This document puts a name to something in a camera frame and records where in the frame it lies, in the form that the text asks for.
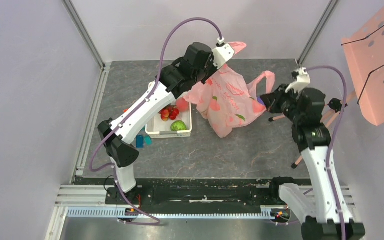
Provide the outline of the green fake fruit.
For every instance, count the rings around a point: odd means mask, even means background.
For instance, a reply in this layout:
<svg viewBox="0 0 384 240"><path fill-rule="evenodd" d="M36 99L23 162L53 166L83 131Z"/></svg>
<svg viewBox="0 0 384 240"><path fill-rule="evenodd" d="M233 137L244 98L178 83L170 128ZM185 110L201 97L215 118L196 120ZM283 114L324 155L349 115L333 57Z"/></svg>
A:
<svg viewBox="0 0 384 240"><path fill-rule="evenodd" d="M174 121L170 126L171 131L187 131L188 126L182 120Z"/></svg>

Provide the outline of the pink plastic bag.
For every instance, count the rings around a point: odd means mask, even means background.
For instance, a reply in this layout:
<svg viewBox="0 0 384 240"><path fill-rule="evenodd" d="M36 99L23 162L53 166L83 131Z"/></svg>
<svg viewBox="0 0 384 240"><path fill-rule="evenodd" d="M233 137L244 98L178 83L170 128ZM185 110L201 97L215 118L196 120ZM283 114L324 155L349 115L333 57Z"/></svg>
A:
<svg viewBox="0 0 384 240"><path fill-rule="evenodd" d="M262 80L265 92L271 93L275 85L273 72L263 71L246 83L241 74L225 64L205 83L194 85L183 98L196 105L218 137L225 138L234 128L248 126L266 112L266 106L257 101L257 87Z"/></svg>

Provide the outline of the red fake fruit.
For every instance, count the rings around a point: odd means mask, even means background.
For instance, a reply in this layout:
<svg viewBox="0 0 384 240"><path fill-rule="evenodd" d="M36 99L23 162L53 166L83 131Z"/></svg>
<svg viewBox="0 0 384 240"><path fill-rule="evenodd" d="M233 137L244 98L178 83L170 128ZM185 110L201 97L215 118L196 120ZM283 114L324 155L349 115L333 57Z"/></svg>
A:
<svg viewBox="0 0 384 240"><path fill-rule="evenodd" d="M167 122L168 120L174 121L180 114L179 109L176 106L168 105L159 111L160 118L162 121Z"/></svg>

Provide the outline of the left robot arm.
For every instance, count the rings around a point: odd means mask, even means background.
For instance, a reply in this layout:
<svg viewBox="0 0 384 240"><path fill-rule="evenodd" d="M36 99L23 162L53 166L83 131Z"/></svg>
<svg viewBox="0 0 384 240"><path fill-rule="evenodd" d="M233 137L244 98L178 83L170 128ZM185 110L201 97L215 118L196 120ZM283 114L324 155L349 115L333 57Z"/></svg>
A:
<svg viewBox="0 0 384 240"><path fill-rule="evenodd" d="M204 83L222 65L220 48L194 42L183 57L163 67L152 86L123 115L104 120L98 132L115 170L118 197L125 204L137 198L134 162L139 151L133 146L141 129L164 107L173 103L198 82Z"/></svg>

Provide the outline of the pink fake peach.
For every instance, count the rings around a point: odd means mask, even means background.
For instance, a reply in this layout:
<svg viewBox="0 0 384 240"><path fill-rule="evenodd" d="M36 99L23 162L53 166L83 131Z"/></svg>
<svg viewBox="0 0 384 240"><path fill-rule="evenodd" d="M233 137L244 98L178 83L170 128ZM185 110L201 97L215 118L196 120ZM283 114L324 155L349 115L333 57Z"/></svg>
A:
<svg viewBox="0 0 384 240"><path fill-rule="evenodd" d="M179 99L176 100L175 106L182 113L187 112L190 109L189 102L187 102L183 97L180 97Z"/></svg>

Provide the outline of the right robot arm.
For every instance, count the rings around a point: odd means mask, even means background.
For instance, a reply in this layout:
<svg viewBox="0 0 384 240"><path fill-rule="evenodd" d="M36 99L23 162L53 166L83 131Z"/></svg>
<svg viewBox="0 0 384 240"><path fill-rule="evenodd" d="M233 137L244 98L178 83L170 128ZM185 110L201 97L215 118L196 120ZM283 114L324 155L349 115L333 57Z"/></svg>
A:
<svg viewBox="0 0 384 240"><path fill-rule="evenodd" d="M333 137L321 121L326 96L315 88L300 93L286 88L283 84L259 100L268 112L291 121L292 138L307 166L314 202L291 182L270 188L269 199L289 206L301 224L304 240L361 240L366 229L354 220L346 204L335 169Z"/></svg>

